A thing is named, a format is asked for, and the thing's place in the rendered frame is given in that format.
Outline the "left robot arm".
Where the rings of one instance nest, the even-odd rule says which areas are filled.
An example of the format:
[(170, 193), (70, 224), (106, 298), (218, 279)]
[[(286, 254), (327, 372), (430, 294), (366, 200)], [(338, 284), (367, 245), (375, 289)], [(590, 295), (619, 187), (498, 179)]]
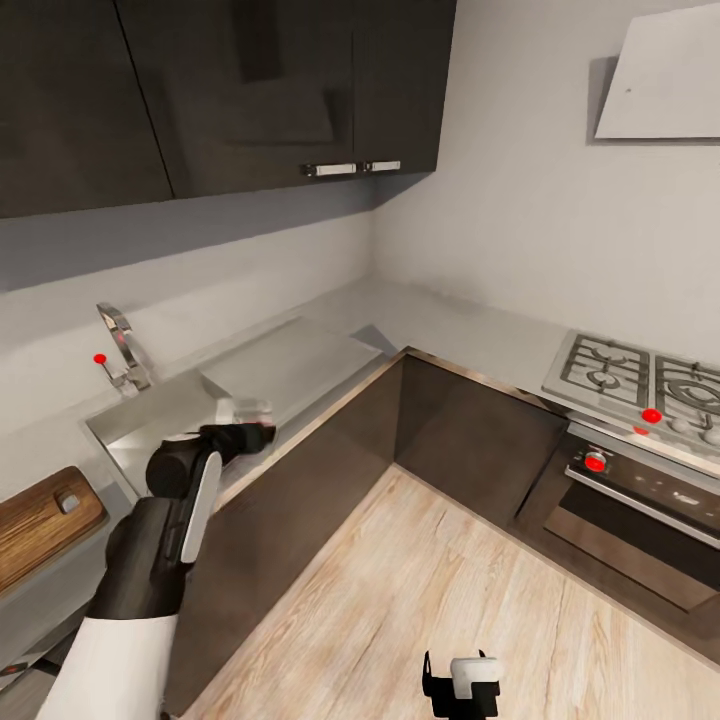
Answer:
[(160, 720), (185, 580), (221, 473), (277, 432), (235, 416), (272, 411), (268, 399), (218, 400), (215, 425), (162, 440), (146, 471), (154, 495), (107, 539), (105, 578), (35, 720)]

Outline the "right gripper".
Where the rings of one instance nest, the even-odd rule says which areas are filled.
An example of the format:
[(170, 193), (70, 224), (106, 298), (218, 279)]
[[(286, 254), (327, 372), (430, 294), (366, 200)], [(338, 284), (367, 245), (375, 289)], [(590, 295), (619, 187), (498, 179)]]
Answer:
[(496, 696), (500, 696), (499, 682), (471, 683), (472, 699), (455, 697), (452, 678), (433, 677), (429, 671), (429, 653), (425, 653), (423, 693), (432, 699), (435, 718), (448, 720), (486, 720), (498, 716)]

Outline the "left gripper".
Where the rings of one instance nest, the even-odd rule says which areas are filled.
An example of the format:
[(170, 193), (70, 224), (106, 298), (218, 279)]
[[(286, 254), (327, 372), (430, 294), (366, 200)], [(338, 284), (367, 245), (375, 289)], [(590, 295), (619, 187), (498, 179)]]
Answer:
[(261, 453), (265, 450), (267, 443), (273, 443), (277, 432), (276, 425), (263, 427), (263, 423), (239, 423), (235, 425), (203, 425), (199, 429), (202, 432), (217, 431), (223, 433), (233, 445), (232, 460), (238, 456)]

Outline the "cutting board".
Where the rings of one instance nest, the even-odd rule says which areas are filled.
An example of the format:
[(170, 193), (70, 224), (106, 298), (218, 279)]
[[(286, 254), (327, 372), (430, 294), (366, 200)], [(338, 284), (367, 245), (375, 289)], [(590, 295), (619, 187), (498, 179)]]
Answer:
[[(57, 499), (72, 490), (79, 506)], [(0, 590), (104, 520), (106, 509), (77, 466), (68, 466), (0, 503)]]

